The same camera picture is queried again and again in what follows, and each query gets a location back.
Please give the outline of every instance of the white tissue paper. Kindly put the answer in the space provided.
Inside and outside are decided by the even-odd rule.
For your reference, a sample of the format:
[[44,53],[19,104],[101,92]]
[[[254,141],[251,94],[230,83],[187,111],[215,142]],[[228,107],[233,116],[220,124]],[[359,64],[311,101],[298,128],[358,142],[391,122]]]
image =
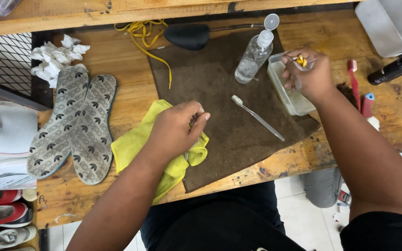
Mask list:
[[[42,47],[34,48],[30,57],[41,60],[41,64],[31,69],[32,75],[46,80],[51,88],[57,87],[59,72],[70,65],[74,60],[82,60],[91,46],[81,45],[80,40],[64,35],[62,45],[57,47],[51,42],[44,43]],[[76,66],[86,70],[85,65],[79,63]]]

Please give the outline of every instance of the white toothbrush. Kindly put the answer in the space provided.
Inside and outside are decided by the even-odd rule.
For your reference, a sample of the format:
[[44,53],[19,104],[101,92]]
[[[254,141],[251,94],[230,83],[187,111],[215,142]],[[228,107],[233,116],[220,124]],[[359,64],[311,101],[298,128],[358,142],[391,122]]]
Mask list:
[[243,107],[246,111],[248,111],[254,118],[256,118],[262,125],[265,126],[266,129],[268,129],[270,132],[272,132],[274,135],[276,135],[279,139],[282,141],[285,141],[285,139],[280,135],[272,126],[270,126],[266,121],[264,121],[260,116],[258,116],[255,112],[249,110],[246,106],[243,106],[243,101],[237,97],[236,95],[232,96],[232,100],[239,106]]

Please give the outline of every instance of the black shirt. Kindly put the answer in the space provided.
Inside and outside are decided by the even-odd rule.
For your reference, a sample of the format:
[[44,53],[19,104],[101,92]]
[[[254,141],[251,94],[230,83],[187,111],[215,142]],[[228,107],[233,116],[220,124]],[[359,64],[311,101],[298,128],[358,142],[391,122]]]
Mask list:
[[[370,212],[353,219],[340,234],[345,251],[401,250],[402,214]],[[259,214],[234,202],[216,202],[179,218],[158,251],[304,250]]]

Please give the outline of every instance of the adidas insole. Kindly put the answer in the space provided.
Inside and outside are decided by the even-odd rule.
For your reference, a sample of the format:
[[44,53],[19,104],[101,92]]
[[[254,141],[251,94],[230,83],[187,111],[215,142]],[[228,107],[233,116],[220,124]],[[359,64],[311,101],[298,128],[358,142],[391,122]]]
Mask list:
[[113,76],[93,78],[78,116],[78,128],[72,138],[72,158],[78,177],[87,185],[101,182],[113,161],[108,119],[116,88]]
[[52,116],[38,131],[30,145],[28,174],[46,178],[62,166],[71,151],[70,141],[77,124],[76,112],[84,104],[88,73],[80,67],[60,71]]

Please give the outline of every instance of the tiled floor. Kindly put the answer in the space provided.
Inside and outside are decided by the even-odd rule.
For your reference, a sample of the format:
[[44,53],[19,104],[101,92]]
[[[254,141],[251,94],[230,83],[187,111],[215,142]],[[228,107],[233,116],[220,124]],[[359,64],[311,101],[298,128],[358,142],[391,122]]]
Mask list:
[[[339,225],[347,225],[349,212],[338,213],[337,205],[330,208],[317,208],[305,197],[298,176],[275,180],[278,209],[285,223],[286,235],[307,251],[341,251]],[[343,184],[342,190],[349,192]],[[337,214],[339,222],[333,220]],[[50,228],[50,251],[63,251],[67,248],[71,237],[80,225],[69,223]],[[145,251],[140,232],[126,247],[125,251]]]

